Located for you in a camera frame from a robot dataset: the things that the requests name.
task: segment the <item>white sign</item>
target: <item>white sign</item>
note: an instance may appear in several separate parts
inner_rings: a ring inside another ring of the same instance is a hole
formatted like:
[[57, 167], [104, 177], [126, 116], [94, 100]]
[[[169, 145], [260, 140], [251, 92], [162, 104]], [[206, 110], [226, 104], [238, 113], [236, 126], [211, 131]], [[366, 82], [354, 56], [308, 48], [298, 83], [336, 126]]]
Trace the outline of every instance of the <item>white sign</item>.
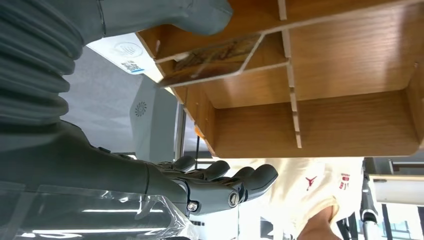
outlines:
[[155, 62], [135, 33], [105, 37], [87, 46], [129, 74], [138, 75], [156, 69]]

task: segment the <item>robotic hand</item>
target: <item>robotic hand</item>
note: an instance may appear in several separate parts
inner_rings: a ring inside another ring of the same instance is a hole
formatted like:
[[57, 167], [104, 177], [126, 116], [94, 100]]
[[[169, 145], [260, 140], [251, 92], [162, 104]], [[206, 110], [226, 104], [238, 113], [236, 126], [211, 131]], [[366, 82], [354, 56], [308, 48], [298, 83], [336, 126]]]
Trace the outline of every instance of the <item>robotic hand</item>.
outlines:
[[230, 166], [225, 161], [214, 162], [206, 169], [187, 171], [196, 161], [183, 156], [176, 162], [162, 162], [160, 171], [180, 185], [187, 193], [188, 213], [201, 215], [236, 207], [263, 195], [277, 179], [278, 173], [269, 164], [258, 169], [247, 166], [233, 177], [224, 177]]

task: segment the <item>wooden board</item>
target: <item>wooden board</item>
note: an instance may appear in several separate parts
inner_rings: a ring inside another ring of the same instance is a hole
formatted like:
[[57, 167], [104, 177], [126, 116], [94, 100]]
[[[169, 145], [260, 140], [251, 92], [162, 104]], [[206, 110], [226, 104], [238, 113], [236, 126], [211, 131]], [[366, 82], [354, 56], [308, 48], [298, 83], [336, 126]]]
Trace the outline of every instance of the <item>wooden board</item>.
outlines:
[[217, 109], [220, 158], [407, 156], [418, 149], [403, 91], [299, 101], [302, 148], [289, 103]]
[[414, 121], [415, 131], [420, 143], [424, 147], [424, 61], [417, 63], [416, 69], [405, 89], [409, 100], [410, 111]]
[[217, 109], [218, 157], [282, 158], [298, 149], [290, 103]]
[[268, 69], [287, 64], [281, 33], [275, 32], [263, 37], [258, 48], [247, 63], [245, 71]]
[[187, 116], [203, 135], [209, 151], [214, 153], [215, 108], [199, 84], [172, 88], [177, 99], [184, 104]]
[[290, 102], [285, 66], [199, 84], [217, 109]]
[[256, 34], [233, 39], [218, 46], [194, 50], [188, 57], [179, 61], [173, 72], [167, 74], [159, 85], [177, 87], [238, 74], [261, 39], [261, 36]]
[[405, 88], [423, 29], [424, 3], [290, 30], [297, 99]]
[[154, 58], [158, 61], [170, 60], [173, 56], [205, 48], [246, 36], [252, 33], [279, 32], [283, 28], [294, 28], [361, 11], [372, 11], [401, 4], [417, 3], [420, 0], [286, 0], [287, 20], [281, 21], [277, 0], [229, 0], [233, 17], [228, 26], [220, 33], [203, 36], [186, 32], [172, 25], [163, 25], [143, 31], [141, 36], [150, 36], [161, 28], [160, 47]]

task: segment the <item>jumpman logo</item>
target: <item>jumpman logo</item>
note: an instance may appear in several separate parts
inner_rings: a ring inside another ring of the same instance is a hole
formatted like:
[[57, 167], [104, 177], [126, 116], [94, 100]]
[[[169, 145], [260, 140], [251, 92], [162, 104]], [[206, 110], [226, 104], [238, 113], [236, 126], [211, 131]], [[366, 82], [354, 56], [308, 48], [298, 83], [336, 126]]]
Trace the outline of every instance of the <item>jumpman logo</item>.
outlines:
[[307, 177], [305, 177], [305, 179], [309, 182], [309, 186], [307, 187], [306, 191], [309, 191], [309, 188], [312, 187], [312, 184], [314, 184], [314, 180], [317, 178], [317, 176], [315, 176], [312, 179], [309, 179]]

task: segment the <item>qr code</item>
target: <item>qr code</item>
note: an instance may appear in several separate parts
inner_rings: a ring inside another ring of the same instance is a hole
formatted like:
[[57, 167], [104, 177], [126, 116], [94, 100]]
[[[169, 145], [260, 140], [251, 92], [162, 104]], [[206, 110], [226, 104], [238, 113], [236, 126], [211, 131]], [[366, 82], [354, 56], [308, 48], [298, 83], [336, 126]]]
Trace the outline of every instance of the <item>qr code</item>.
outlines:
[[144, 70], [139, 67], [134, 61], [126, 61], [121, 64], [131, 73], [140, 72]]

